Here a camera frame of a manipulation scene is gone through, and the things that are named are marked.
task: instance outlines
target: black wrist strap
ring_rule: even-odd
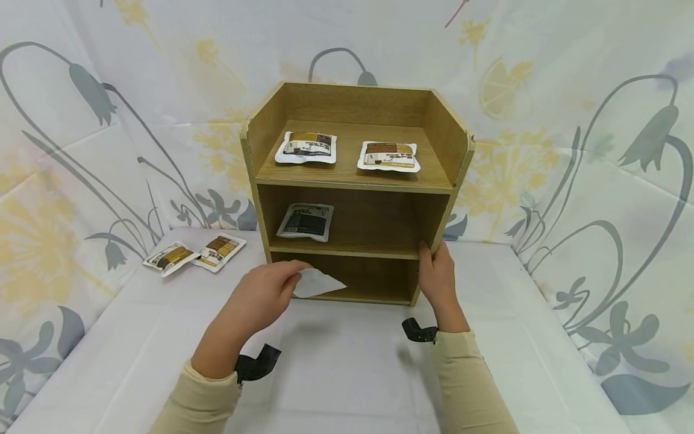
[[[407,318],[403,321],[403,330],[407,339],[412,342],[434,342],[439,328],[436,326],[421,328],[416,319]]]
[[[240,355],[235,369],[239,379],[238,383],[260,380],[267,374],[270,374],[275,368],[281,353],[280,350],[265,344],[257,358]]]

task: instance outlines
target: paper wipe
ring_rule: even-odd
[[[299,274],[301,274],[301,280],[294,289],[294,295],[301,299],[325,294],[330,291],[341,290],[347,286],[341,281],[321,273],[320,270],[315,268],[303,269]]]

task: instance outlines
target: wooden shelving unit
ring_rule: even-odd
[[[286,131],[337,136],[337,163],[276,163]],[[357,168],[365,140],[417,143],[416,174]],[[300,259],[347,285],[318,299],[414,305],[418,244],[435,250],[473,155],[434,91],[280,83],[241,132],[265,256]],[[275,234],[294,202],[335,207],[328,242]]]

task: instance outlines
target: sleeve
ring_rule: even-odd
[[[205,378],[188,360],[149,434],[221,434],[241,396],[237,378]]]
[[[431,348],[449,434],[517,434],[475,335],[439,331]]]

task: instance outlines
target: white packet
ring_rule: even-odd
[[[416,143],[363,142],[357,167],[363,170],[419,172]]]
[[[312,238],[327,242],[335,207],[322,203],[292,203],[277,231],[282,238]]]
[[[174,242],[166,249],[150,255],[144,264],[161,270],[166,277],[190,261],[199,258],[200,254],[188,249],[182,242]]]
[[[208,245],[200,250],[200,258],[193,260],[193,265],[218,272],[232,256],[246,244],[245,240],[233,237],[227,233],[218,233]]]
[[[341,281],[315,268],[303,269],[299,274],[301,274],[301,280],[299,280],[299,283],[296,284],[296,288],[294,288],[294,295],[300,299],[314,297],[347,287],[347,285]]]
[[[294,164],[318,161],[335,164],[337,161],[337,136],[287,131],[284,141],[275,153],[275,161]]]

